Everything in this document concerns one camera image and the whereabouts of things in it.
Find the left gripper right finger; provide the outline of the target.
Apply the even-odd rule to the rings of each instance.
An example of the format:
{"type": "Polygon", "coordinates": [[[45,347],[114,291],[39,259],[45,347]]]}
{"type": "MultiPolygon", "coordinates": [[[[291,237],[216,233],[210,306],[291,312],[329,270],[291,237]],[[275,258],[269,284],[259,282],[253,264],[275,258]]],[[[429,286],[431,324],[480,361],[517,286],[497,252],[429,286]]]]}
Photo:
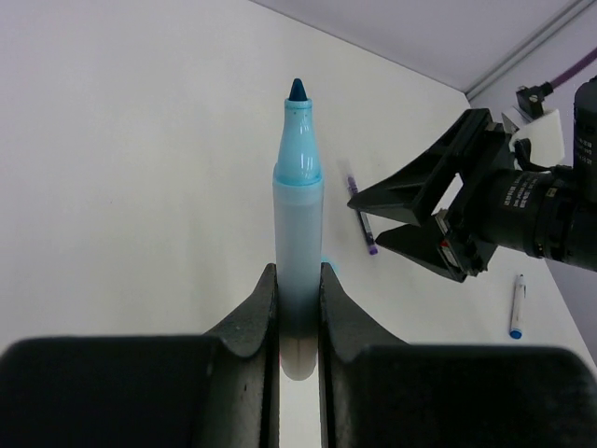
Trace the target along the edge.
{"type": "Polygon", "coordinates": [[[321,268],[325,447],[592,447],[596,380],[559,347],[408,344],[321,268]]]}

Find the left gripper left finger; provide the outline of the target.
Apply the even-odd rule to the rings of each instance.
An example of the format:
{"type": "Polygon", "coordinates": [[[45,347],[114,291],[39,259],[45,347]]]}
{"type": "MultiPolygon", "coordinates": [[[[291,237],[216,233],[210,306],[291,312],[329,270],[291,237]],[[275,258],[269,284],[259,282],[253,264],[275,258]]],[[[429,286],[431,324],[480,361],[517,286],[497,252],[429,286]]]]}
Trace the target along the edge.
{"type": "Polygon", "coordinates": [[[5,447],[275,447],[278,297],[253,292],[195,335],[47,337],[1,356],[5,447]]]}

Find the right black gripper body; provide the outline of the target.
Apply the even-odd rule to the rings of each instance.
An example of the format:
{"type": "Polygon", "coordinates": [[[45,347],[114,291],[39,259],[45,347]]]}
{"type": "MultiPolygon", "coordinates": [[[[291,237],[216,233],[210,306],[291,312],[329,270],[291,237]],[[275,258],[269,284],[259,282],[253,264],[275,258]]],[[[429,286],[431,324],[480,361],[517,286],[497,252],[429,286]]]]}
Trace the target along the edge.
{"type": "Polygon", "coordinates": [[[447,261],[466,275],[486,270],[498,246],[536,259],[588,271],[596,268],[596,84],[583,83],[574,98],[573,163],[535,165],[530,143],[509,150],[504,168],[482,177],[465,201],[435,216],[447,261]]]}

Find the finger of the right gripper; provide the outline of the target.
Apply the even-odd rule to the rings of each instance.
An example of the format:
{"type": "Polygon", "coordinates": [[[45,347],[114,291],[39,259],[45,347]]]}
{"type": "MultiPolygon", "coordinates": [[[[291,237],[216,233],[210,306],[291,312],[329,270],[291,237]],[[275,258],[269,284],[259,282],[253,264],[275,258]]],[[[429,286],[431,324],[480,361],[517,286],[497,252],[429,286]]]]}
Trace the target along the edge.
{"type": "Polygon", "coordinates": [[[444,234],[435,221],[427,221],[422,227],[406,224],[383,231],[375,242],[426,270],[455,282],[464,282],[466,274],[450,264],[442,250],[444,234]]]}
{"type": "Polygon", "coordinates": [[[488,109],[467,109],[430,148],[395,174],[356,193],[348,206],[403,224],[425,223],[491,122],[488,109]]]}

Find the purple pen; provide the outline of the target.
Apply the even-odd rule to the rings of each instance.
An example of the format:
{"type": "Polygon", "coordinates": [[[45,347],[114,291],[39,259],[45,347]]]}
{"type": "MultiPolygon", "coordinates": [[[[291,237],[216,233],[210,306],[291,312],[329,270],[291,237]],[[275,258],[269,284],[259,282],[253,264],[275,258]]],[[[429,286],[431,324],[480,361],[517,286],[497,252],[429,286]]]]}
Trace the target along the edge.
{"type": "MultiPolygon", "coordinates": [[[[349,190],[349,194],[351,197],[354,197],[359,192],[359,190],[358,190],[358,186],[355,182],[353,175],[348,174],[346,176],[346,180],[347,180],[347,188],[349,190]]],[[[374,238],[372,229],[370,227],[368,217],[363,212],[360,212],[358,210],[356,210],[355,212],[356,212],[356,215],[358,218],[360,229],[361,229],[364,239],[365,239],[368,253],[371,256],[375,256],[379,253],[379,251],[378,251],[378,248],[375,243],[375,238],[374,238]]]]}

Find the light blue highlighter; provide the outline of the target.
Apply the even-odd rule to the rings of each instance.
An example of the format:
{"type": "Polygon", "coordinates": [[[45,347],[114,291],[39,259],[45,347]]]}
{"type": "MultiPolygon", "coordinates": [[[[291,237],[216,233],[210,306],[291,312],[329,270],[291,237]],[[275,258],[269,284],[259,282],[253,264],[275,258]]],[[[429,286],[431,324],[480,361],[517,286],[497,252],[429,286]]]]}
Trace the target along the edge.
{"type": "Polygon", "coordinates": [[[294,381],[309,378],[318,348],[324,173],[312,100],[293,80],[272,174],[281,365],[294,381]]]}

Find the light blue highlighter cap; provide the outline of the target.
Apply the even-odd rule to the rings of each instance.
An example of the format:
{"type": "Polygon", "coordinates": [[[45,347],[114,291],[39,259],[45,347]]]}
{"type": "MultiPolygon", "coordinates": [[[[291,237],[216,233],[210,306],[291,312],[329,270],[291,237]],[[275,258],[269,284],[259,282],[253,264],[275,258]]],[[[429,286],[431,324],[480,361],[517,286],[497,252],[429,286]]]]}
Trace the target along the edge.
{"type": "Polygon", "coordinates": [[[332,260],[327,259],[327,258],[323,258],[322,262],[324,262],[325,264],[328,264],[329,267],[330,267],[330,269],[334,272],[334,274],[337,274],[337,267],[336,267],[335,263],[332,260]]]}

